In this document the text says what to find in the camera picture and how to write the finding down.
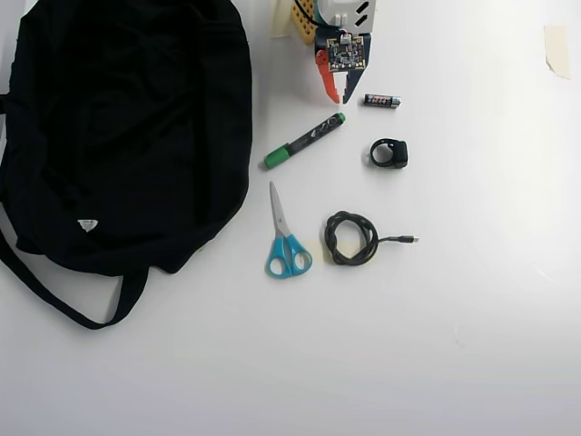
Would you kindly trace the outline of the blue-grey gripper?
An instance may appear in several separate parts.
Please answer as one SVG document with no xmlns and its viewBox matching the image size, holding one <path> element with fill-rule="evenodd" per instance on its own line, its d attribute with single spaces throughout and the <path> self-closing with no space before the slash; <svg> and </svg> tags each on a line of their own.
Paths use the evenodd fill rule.
<svg viewBox="0 0 581 436">
<path fill-rule="evenodd" d="M 369 63 L 370 34 L 353 34 L 346 30 L 319 27 L 316 30 L 315 62 L 326 91 L 332 102 L 338 104 L 340 97 L 330 69 L 350 70 L 346 75 L 346 85 L 342 102 L 346 104 L 355 91 L 364 70 Z"/>
</svg>

